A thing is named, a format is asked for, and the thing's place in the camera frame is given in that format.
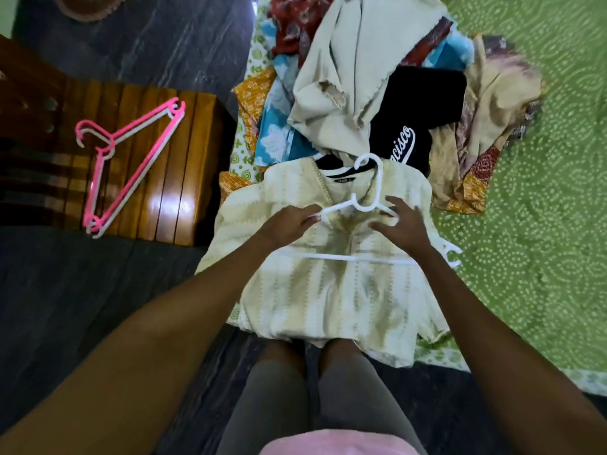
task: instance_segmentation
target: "wooden stool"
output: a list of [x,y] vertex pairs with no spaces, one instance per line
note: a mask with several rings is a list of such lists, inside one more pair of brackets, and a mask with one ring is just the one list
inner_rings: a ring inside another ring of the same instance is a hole
[[[96,140],[87,136],[79,147],[76,123],[91,119],[114,132],[172,97],[186,102],[185,117],[106,235],[207,243],[236,123],[214,95],[74,80],[0,36],[0,224],[82,229]],[[167,124],[161,118],[117,145],[104,166],[96,215]]]

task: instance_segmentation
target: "green patterned bedspread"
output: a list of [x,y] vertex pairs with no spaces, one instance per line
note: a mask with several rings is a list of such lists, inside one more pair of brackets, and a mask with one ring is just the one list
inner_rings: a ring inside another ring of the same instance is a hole
[[[464,249],[459,274],[477,296],[581,389],[607,396],[607,0],[443,1],[462,32],[514,42],[548,93],[501,155],[486,213],[435,211],[435,223]],[[255,29],[247,74],[267,67]],[[239,120],[231,169],[255,179],[242,131]],[[467,369],[453,340],[417,357]]]

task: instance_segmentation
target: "leg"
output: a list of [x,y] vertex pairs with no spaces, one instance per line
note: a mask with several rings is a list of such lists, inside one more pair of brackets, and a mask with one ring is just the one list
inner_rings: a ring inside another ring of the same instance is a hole
[[427,455],[398,402],[351,340],[338,338],[321,353],[318,384],[325,428],[392,434]]
[[291,344],[271,340],[251,369],[217,455],[258,455],[275,439],[310,431],[304,374],[300,353]]

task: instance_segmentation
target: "pink shirt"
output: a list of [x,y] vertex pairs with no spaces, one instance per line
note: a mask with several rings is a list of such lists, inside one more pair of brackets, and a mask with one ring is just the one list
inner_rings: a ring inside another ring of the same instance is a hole
[[260,455],[419,455],[406,441],[387,434],[322,429],[270,442]]

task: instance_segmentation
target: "gray pants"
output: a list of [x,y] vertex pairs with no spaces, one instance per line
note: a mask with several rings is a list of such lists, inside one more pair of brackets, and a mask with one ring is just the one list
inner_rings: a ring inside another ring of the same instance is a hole
[[256,364],[217,455],[258,455],[273,440],[325,428],[391,434],[427,455],[413,426],[364,356],[353,354],[331,364],[318,387],[321,427],[312,428],[304,378],[281,361]]

